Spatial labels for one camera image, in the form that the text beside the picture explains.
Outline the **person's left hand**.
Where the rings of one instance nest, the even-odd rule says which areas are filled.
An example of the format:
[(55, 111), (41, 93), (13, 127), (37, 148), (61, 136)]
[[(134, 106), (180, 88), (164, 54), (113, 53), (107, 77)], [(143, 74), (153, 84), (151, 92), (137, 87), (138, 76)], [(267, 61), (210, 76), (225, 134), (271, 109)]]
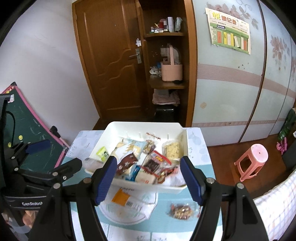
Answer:
[(37, 217), (38, 211), (35, 210), (26, 210), (25, 214), (23, 215), (23, 223), (24, 225), (32, 228), (34, 221)]

